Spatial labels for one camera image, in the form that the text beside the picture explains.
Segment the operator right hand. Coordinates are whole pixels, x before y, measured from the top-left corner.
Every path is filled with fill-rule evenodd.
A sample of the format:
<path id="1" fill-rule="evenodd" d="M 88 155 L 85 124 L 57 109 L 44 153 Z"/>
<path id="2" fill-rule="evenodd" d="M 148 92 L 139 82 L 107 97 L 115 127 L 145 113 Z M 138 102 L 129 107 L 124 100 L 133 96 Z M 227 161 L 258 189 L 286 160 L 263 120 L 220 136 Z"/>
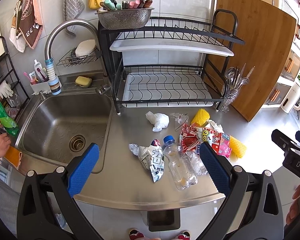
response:
<path id="1" fill-rule="evenodd" d="M 298 215 L 299 213 L 299 198 L 300 198 L 300 185 L 295 189 L 295 192 L 292 196 L 292 200 L 294 202 L 289 208 L 289 212 L 286 216 L 286 224 L 289 225 Z"/>

